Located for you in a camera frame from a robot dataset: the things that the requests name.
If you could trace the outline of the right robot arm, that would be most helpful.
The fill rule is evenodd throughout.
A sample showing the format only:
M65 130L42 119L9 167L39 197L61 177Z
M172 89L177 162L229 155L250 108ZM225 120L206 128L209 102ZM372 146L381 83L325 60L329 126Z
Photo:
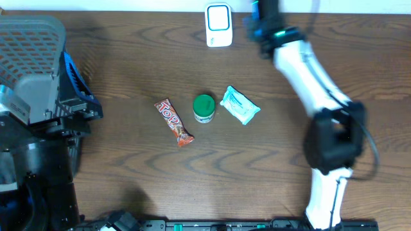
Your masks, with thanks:
M314 230L337 230L345 187L362 152L365 108L334 84L308 34L286 26L279 1L252 1L251 7L248 36L288 80L310 119L303 151L312 172L311 194L304 215Z

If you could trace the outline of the red Top chocolate bar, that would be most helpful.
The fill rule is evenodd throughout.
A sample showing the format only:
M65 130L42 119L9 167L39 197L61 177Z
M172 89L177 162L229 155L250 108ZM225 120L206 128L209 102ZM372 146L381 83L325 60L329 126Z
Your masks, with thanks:
M195 140L195 138L184 127L178 113L168 98L157 102L155 107L167 122L180 147L185 146Z

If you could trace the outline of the green lid jar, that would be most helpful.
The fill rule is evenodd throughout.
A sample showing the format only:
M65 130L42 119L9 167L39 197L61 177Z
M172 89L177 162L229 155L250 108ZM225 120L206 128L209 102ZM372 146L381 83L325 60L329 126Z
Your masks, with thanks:
M209 123L214 117L215 102L207 94L197 96L193 101L193 113L199 123Z

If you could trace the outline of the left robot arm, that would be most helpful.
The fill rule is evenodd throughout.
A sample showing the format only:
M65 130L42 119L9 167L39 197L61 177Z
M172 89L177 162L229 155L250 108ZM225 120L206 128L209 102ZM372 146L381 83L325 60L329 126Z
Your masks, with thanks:
M69 54L58 57L57 86L1 86L1 151L12 156L17 184L1 194L1 229L141 230L125 211L90 223L80 217L69 155L103 113Z

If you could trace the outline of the teal wet wipes pack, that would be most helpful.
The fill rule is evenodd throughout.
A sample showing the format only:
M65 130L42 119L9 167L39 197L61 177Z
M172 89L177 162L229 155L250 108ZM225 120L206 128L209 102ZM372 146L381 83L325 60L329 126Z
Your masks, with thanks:
M220 105L244 126L261 110L231 85L227 87Z

